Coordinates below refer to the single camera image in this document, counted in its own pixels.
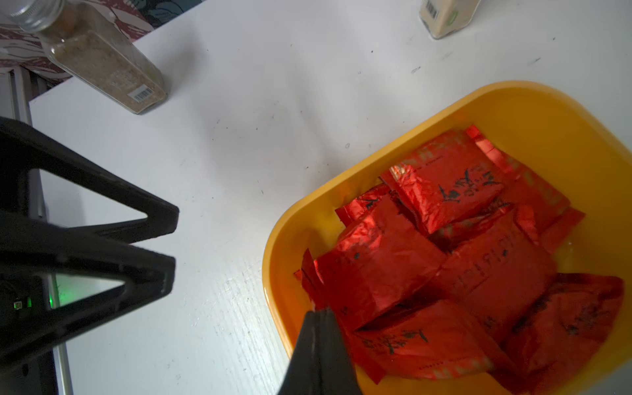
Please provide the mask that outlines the yellow plastic storage box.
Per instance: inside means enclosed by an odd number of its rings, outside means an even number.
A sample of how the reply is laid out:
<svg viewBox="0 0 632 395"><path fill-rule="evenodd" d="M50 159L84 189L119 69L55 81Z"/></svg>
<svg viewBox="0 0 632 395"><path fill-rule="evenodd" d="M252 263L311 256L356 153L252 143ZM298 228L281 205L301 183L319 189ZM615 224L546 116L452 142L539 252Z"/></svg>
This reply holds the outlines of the yellow plastic storage box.
<svg viewBox="0 0 632 395"><path fill-rule="evenodd" d="M380 175L451 130L466 132L510 183L478 213L424 235ZM529 234L551 254L558 266L556 276L586 273L619 277L625 283L623 305L607 340L576 376L549 394L580 392L630 362L631 154L576 101L531 82L483 87L291 207L273 228L263 257L268 307L290 357L304 316L321 310L301 286L304 253L317 258L330 251L350 224L385 198L447 258L503 215L520 205L531 207ZM433 278L392 309L450 301L431 297ZM347 334L353 331L337 323L347 349ZM493 371L452 380L386 375L375 383L359 365L352 365L360 394L513 394L491 376Z"/></svg>

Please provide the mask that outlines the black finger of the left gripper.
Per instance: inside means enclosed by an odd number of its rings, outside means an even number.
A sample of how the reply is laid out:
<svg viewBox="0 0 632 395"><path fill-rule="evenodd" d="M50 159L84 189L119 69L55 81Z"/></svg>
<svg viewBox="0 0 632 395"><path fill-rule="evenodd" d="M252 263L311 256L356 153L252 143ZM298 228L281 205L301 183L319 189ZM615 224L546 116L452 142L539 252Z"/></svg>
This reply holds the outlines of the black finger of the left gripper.
<svg viewBox="0 0 632 395"><path fill-rule="evenodd" d="M31 208L29 173L43 170L146 215L144 219L79 226L127 244L175 232L179 209L112 174L29 124L1 118L1 210L23 217Z"/></svg>
<svg viewBox="0 0 632 395"><path fill-rule="evenodd" d="M62 273L119 284L3 326L2 370L14 370L61 343L169 295L175 268L171 256L2 212L3 274Z"/></svg>

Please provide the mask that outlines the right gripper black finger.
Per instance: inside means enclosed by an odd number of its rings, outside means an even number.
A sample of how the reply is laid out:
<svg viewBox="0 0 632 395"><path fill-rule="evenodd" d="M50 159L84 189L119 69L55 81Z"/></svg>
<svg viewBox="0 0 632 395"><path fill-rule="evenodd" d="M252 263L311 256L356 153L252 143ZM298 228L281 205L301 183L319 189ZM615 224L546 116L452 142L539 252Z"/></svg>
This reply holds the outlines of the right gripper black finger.
<svg viewBox="0 0 632 395"><path fill-rule="evenodd" d="M280 395L360 394L355 369L330 309L309 311L296 342Z"/></svg>

